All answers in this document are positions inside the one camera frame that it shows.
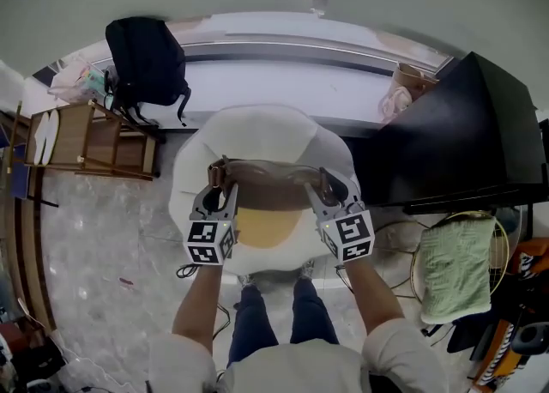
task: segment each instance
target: marble floor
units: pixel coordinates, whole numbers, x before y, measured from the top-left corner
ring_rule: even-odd
[[[85,385],[114,393],[142,392],[148,378],[148,340],[169,331],[190,280],[176,277],[187,263],[181,234],[168,213],[174,157],[188,138],[173,134],[160,151],[160,178],[152,183],[48,172],[45,199],[59,209],[42,208],[42,247],[46,283],[57,322],[57,342],[69,364],[60,378],[69,391]],[[430,225],[440,216],[419,217]],[[376,211],[374,225],[405,218],[399,212]],[[390,286],[409,275],[411,255],[387,251],[413,251],[423,228],[402,224],[382,230],[371,260]],[[360,350],[365,328],[353,295],[335,274],[332,257],[317,259],[314,283],[327,306],[342,345]],[[268,315],[280,342],[288,342],[292,324],[291,274],[260,276]],[[409,283],[395,290],[412,295]],[[236,279],[228,276],[220,303],[234,320],[239,299]],[[418,327],[420,305],[399,298],[406,316]],[[219,312],[217,323],[224,323]],[[226,365],[233,323],[214,342],[218,369]],[[443,332],[430,338],[435,342]],[[468,390],[468,353],[447,354],[449,336],[439,342],[439,354],[450,379],[450,391]]]

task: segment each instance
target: person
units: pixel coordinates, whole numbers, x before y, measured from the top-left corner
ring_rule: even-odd
[[[444,370],[425,338],[365,257],[346,262],[367,332],[362,354],[341,346],[303,267],[293,293],[289,344],[279,344],[250,278],[238,305],[229,362],[216,381],[213,333],[221,266],[202,266],[178,309],[171,334],[150,343],[148,386],[168,392],[445,392]]]

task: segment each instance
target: shoe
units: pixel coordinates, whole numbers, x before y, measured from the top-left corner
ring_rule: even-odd
[[[299,269],[298,279],[312,280],[312,271],[314,268],[315,268],[315,261],[313,259],[311,259],[308,262],[305,262],[303,265],[301,265],[301,268]]]
[[[252,274],[238,275],[237,278],[242,288],[248,287],[249,285],[254,285],[254,286],[256,285],[256,281],[254,280]]]

